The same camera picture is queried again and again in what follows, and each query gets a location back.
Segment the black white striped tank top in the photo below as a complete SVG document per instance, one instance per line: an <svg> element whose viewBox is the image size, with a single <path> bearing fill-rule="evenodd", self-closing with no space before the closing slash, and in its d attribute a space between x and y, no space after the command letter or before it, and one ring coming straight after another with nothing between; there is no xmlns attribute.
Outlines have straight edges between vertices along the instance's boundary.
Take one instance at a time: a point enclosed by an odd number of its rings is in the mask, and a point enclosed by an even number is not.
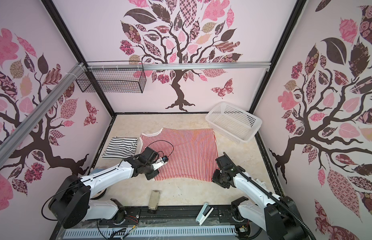
<svg viewBox="0 0 372 240"><path fill-rule="evenodd" d="M136 153L137 146L137 138L114 137L111 139L102 157L111 159L126 159Z"/></svg>

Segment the red white striped tank top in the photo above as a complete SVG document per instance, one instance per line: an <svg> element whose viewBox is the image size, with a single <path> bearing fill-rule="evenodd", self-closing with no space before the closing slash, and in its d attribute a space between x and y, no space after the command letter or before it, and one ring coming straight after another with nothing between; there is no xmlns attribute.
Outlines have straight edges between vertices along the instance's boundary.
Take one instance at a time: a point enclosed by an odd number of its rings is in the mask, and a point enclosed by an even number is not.
<svg viewBox="0 0 372 240"><path fill-rule="evenodd" d="M159 168L156 181L187 178L211 182L218 169L217 140L212 129L176 130L162 128L154 134L141 134L142 150L146 147L169 158Z"/></svg>

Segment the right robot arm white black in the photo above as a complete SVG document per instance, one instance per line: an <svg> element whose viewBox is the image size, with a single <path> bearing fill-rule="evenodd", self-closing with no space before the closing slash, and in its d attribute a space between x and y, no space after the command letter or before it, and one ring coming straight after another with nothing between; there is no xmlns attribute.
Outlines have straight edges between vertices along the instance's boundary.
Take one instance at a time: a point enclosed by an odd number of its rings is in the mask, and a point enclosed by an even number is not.
<svg viewBox="0 0 372 240"><path fill-rule="evenodd" d="M296 203L290 197L280 197L256 181L227 154L216 159L212 182L224 189L231 187L245 196L232 202L236 221L248 220L264 230L270 240L310 240L313 236L304 223Z"/></svg>

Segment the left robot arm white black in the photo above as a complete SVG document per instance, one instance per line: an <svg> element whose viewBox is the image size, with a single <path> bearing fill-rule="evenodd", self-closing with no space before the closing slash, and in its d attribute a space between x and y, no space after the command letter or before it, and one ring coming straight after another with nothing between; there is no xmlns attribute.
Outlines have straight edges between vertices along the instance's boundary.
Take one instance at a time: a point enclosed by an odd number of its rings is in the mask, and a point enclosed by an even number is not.
<svg viewBox="0 0 372 240"><path fill-rule="evenodd" d="M67 177L57 193L47 202L48 209L64 229L80 222L104 220L122 224L127 218L126 208L116 199L102 201L99 195L112 185L138 175L151 180L169 158L147 147L138 155L123 159L117 165L95 174L79 178Z"/></svg>

